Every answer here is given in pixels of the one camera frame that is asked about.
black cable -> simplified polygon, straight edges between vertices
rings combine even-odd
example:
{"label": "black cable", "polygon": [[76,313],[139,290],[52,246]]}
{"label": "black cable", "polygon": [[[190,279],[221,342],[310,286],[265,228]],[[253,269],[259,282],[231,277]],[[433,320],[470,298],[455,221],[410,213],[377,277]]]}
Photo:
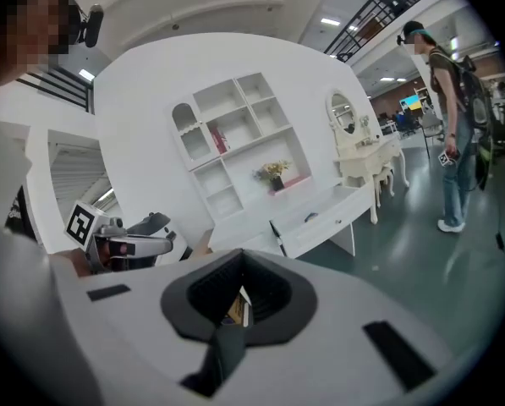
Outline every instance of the black cable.
{"label": "black cable", "polygon": [[497,234],[495,235],[495,239],[497,240],[497,247],[498,249],[504,253],[505,255],[505,245],[504,245],[504,239],[502,239],[502,233],[501,233],[501,223],[502,223],[502,206],[500,203],[500,196],[498,194],[498,189],[497,186],[494,184],[495,187],[495,195],[497,197],[497,206],[498,206],[498,224],[497,224]]}

red book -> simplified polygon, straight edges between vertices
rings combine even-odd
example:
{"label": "red book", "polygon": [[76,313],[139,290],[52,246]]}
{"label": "red book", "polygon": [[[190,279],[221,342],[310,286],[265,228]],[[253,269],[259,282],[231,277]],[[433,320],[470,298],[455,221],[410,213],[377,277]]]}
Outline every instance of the red book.
{"label": "red book", "polygon": [[215,140],[215,145],[217,146],[217,149],[220,152],[220,154],[228,151],[226,149],[226,146],[224,145],[224,142],[222,141],[222,137],[220,136],[220,133],[218,132],[218,128],[213,128],[211,130],[211,135],[212,135],[212,139]]}

oval mirror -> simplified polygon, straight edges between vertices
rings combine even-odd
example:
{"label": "oval mirror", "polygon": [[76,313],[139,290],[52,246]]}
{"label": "oval mirror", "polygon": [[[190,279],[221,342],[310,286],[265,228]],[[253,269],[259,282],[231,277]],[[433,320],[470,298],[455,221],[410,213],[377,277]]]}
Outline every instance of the oval mirror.
{"label": "oval mirror", "polygon": [[355,131],[354,109],[350,101],[340,92],[335,92],[331,98],[331,111],[333,117],[340,123],[348,134]]}

white pillar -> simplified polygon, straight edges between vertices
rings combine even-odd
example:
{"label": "white pillar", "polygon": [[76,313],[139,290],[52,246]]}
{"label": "white pillar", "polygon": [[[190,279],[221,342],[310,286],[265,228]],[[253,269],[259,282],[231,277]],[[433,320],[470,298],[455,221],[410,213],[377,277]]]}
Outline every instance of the white pillar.
{"label": "white pillar", "polygon": [[52,186],[48,146],[47,128],[30,127],[25,147],[25,154],[32,162],[26,175],[30,209],[43,246],[48,254],[53,254],[71,250],[76,245],[64,235],[64,222]]}
{"label": "white pillar", "polygon": [[431,88],[431,68],[429,68],[429,65],[425,63],[425,60],[421,55],[419,56],[411,55],[410,58],[412,59],[412,62],[414,62],[415,67],[418,69],[421,78],[425,83],[425,87],[429,91],[429,96],[431,97],[432,101],[432,109],[435,112],[436,117],[442,120],[442,112],[440,109],[440,102],[438,101],[438,95]]}

